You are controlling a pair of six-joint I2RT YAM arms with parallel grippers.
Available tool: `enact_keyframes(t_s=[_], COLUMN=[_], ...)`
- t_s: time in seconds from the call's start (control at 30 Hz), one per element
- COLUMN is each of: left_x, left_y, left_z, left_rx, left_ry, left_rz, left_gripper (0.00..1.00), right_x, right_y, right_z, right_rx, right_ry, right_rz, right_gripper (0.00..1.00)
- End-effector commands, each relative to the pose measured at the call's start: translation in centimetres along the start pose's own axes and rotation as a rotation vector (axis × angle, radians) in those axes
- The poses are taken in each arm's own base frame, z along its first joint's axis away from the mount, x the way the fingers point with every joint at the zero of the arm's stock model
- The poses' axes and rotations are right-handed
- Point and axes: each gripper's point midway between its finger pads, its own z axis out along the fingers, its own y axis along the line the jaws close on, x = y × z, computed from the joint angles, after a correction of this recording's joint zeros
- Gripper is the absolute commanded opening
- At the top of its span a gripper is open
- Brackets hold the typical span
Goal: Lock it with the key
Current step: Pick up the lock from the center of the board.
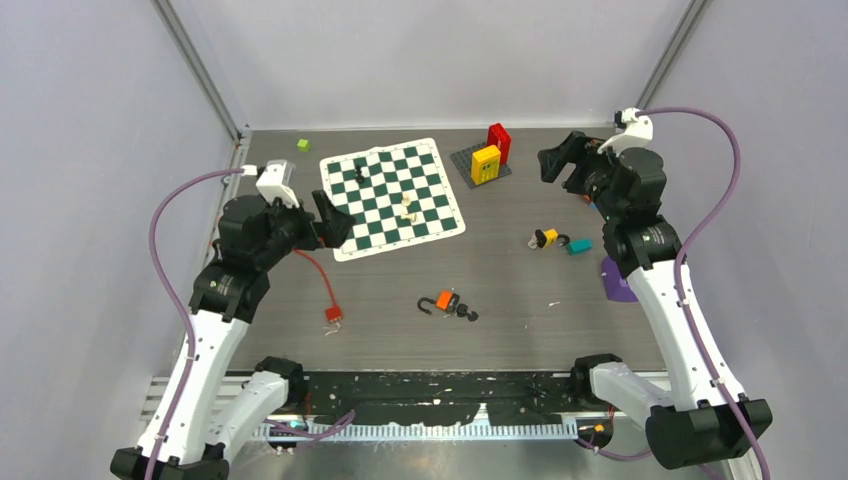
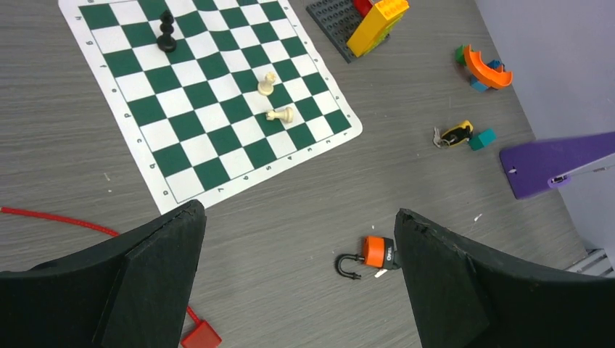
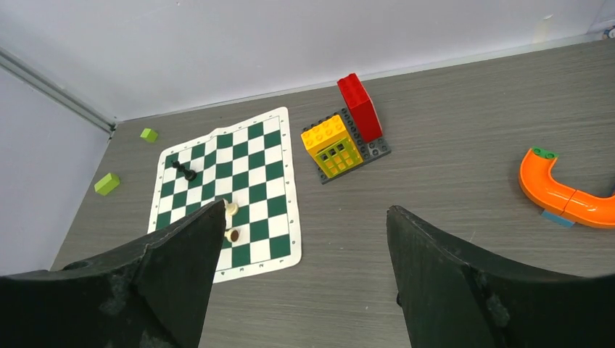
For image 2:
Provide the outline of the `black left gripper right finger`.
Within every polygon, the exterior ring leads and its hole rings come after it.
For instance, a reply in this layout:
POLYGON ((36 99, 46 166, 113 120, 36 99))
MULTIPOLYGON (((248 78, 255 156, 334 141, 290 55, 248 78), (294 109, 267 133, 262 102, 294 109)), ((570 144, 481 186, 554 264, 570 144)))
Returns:
POLYGON ((614 280, 538 265, 409 210, 395 241, 423 347, 612 347, 614 280))

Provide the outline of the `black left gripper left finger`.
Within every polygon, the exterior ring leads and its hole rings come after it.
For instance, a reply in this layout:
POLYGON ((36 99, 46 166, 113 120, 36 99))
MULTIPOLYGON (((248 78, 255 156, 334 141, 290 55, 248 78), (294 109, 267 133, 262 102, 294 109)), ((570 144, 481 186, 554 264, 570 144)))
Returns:
POLYGON ((119 236, 1 273, 3 347, 177 347, 205 235, 192 200, 119 236))

